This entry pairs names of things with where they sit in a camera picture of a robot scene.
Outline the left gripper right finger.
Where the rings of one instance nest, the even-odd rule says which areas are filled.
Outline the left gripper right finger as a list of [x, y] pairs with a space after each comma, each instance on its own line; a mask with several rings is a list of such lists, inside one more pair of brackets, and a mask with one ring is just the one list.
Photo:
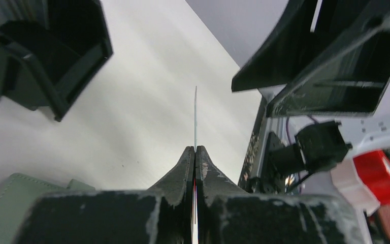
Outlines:
[[250, 194], [196, 151], [199, 243], [364, 243], [352, 208], [328, 195]]

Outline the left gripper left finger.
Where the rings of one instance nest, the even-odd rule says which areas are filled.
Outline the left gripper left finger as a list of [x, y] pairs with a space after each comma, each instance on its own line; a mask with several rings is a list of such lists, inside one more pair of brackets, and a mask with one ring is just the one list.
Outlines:
[[192, 146], [146, 190], [64, 191], [38, 198], [13, 243], [191, 243]]

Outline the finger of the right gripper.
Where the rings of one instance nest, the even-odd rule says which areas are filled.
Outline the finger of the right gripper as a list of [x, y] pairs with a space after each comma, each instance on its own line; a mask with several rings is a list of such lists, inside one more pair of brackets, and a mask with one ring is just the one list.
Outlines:
[[318, 56], [323, 38], [310, 30], [316, 4], [287, 3], [261, 47], [233, 77], [233, 92], [288, 84]]
[[372, 115], [390, 82], [390, 1], [323, 1], [313, 35], [268, 117]]

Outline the thin credit card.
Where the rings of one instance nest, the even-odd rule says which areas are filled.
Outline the thin credit card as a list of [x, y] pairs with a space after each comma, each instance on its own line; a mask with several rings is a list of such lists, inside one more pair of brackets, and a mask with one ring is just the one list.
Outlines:
[[[194, 92], [194, 152], [197, 152], [198, 143], [198, 121], [197, 121], [197, 94], [198, 87], [195, 87]], [[196, 166], [194, 166], [194, 187], [193, 187], [193, 225], [192, 225], [192, 243], [198, 243], [198, 206], [197, 206], [197, 187], [196, 187]]]

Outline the green leather card holder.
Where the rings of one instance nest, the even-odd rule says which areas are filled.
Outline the green leather card holder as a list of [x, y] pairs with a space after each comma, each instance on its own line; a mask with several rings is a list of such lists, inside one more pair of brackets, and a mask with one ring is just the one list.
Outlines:
[[40, 196], [65, 190], [94, 190], [94, 187], [72, 179], [66, 187], [21, 174], [10, 175], [0, 186], [0, 243], [11, 243], [25, 213]]

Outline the black plastic bin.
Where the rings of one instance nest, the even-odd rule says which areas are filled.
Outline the black plastic bin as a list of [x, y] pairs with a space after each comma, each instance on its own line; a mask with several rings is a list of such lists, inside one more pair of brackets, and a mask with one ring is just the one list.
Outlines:
[[0, 99], [61, 121], [112, 54], [100, 1], [0, 1]]

